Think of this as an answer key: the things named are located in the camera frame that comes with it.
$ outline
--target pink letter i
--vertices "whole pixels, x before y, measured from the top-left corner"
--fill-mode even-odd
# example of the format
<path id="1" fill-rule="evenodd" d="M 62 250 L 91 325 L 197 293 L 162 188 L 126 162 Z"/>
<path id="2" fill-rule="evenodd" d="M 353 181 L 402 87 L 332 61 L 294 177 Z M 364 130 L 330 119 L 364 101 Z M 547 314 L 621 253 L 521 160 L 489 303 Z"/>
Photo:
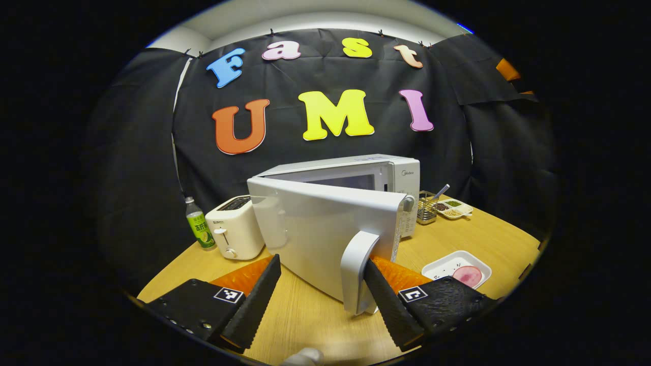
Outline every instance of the pink letter i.
<path id="1" fill-rule="evenodd" d="M 432 131 L 434 125 L 427 119 L 425 108 L 422 106 L 422 93 L 410 89 L 401 90 L 399 93 L 407 100 L 411 112 L 411 129 L 414 131 Z"/>

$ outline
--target letter m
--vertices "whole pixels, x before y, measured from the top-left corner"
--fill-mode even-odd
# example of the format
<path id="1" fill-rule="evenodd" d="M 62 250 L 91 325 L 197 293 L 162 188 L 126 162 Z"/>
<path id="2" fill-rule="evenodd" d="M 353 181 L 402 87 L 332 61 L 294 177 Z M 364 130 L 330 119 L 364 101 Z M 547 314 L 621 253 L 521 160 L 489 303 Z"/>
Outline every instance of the letter m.
<path id="1" fill-rule="evenodd" d="M 308 141 L 325 139 L 327 131 L 321 126 L 322 119 L 330 132 L 339 136 L 346 117 L 348 118 L 347 135 L 372 135 L 375 129 L 368 123 L 364 108 L 365 96 L 366 93 L 363 91 L 349 89 L 341 94 L 339 103 L 335 106 L 320 91 L 300 94 L 298 100 L 305 103 L 307 113 L 307 131 L 303 134 L 303 138 Z"/>

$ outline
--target black fabric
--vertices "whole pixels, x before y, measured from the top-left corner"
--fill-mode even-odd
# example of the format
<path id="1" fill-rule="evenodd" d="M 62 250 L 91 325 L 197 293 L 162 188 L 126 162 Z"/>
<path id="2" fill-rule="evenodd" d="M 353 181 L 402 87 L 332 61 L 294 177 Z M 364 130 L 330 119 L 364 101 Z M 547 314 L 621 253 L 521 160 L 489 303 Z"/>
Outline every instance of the black fabric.
<path id="1" fill-rule="evenodd" d="M 343 52 L 344 38 L 363 38 L 373 54 L 350 58 Z M 282 40 L 300 44 L 294 60 L 265 61 L 267 45 Z M 405 44 L 416 51 L 423 67 L 407 64 L 393 46 Z M 217 78 L 206 67 L 228 52 L 243 48 L 242 75 L 216 87 Z M 325 139 L 306 141 L 305 104 L 299 94 L 322 91 L 334 104 L 343 91 L 366 92 L 364 104 L 375 132 L 366 136 L 338 137 L 328 131 Z M 415 89 L 434 129 L 415 132 L 405 99 L 398 93 Z M 212 113 L 237 106 L 235 136 L 251 131 L 250 113 L 244 105 L 268 99 L 266 136 L 255 150 L 237 155 L 222 153 L 215 143 Z M 448 194 L 469 199 L 470 140 L 464 116 L 453 89 L 437 59 L 420 45 L 374 33 L 309 29 L 276 33 L 243 40 L 193 60 L 178 93 L 174 112 L 174 141 L 181 181 L 200 207 L 212 209 L 236 195 L 247 194 L 246 180 L 279 164 L 362 154 L 408 156 L 421 161 L 421 189 L 438 191 L 450 184 Z"/>
<path id="2" fill-rule="evenodd" d="M 558 161 L 549 113 L 523 76 L 506 82 L 502 57 L 473 35 L 432 47 L 462 106 L 473 146 L 469 203 L 543 240 L 557 213 Z"/>
<path id="3" fill-rule="evenodd" d="M 187 60 L 167 49 L 138 54 L 98 102 L 82 149 L 87 218 L 100 250 L 134 294 L 194 240 L 171 141 Z"/>
<path id="4" fill-rule="evenodd" d="M 496 69 L 502 57 L 474 35 L 450 37 L 430 50 L 445 68 L 461 106 L 521 99 L 538 101 L 535 95 L 520 94 L 525 91 L 506 82 Z"/>
<path id="5" fill-rule="evenodd" d="M 468 105 L 464 113 L 475 153 L 471 202 L 542 241 L 559 184 L 548 115 L 528 100 Z"/>

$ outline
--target sectioned condiment tray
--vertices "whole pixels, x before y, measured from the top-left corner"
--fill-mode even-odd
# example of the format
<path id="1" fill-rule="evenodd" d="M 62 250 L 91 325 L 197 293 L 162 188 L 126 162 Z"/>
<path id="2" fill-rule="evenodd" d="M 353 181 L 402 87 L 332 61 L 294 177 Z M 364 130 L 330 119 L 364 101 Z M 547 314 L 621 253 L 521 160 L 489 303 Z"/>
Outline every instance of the sectioned condiment tray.
<path id="1" fill-rule="evenodd" d="M 439 203 L 442 203 L 447 207 L 445 210 L 439 210 L 438 208 L 436 209 L 441 215 L 445 216 L 446 218 L 449 219 L 458 219 L 464 216 L 464 214 L 469 214 L 471 213 L 474 208 L 467 204 L 459 201 L 458 199 L 444 199 L 442 201 L 439 201 Z"/>

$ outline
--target spoon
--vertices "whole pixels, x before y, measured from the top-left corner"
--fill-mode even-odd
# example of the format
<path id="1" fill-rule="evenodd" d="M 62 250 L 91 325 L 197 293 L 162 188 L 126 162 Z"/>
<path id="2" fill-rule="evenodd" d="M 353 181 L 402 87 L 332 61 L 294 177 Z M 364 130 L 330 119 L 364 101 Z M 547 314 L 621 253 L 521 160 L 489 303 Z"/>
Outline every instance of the spoon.
<path id="1" fill-rule="evenodd" d="M 441 188 L 439 193 L 435 194 L 434 197 L 432 197 L 432 201 L 436 201 L 439 198 L 439 196 L 443 194 L 443 192 L 447 191 L 448 188 L 450 188 L 450 185 L 446 184 L 445 187 Z"/>

